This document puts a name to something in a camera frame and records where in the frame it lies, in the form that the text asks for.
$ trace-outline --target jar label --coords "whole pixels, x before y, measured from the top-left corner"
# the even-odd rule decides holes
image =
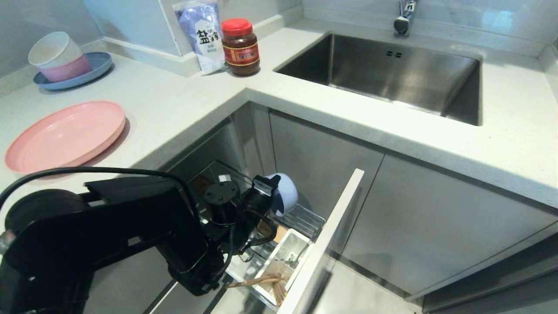
[[[258,43],[243,48],[223,46],[225,61],[232,65],[251,65],[259,60]]]

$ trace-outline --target glass jar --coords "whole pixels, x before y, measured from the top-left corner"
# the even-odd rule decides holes
[[[258,39],[252,23],[245,18],[233,18],[221,24],[225,61],[234,75],[247,77],[259,71]]]

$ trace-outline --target pink plate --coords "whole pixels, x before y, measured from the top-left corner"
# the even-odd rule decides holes
[[[9,147],[6,165],[23,174],[81,165],[107,149],[125,123],[124,110],[115,103],[76,104],[25,130]]]

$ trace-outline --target red lid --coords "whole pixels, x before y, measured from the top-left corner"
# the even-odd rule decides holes
[[[245,18],[231,18],[221,23],[221,28],[225,36],[243,36],[252,32],[252,23]]]

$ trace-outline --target stainless steel cabinet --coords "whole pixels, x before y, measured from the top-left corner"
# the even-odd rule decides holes
[[[413,299],[550,236],[556,219],[386,155],[343,255]]]
[[[295,182],[300,205],[327,219],[352,170],[360,168],[366,175],[354,206],[362,206],[383,149],[280,112],[270,113],[270,122],[277,171]]]

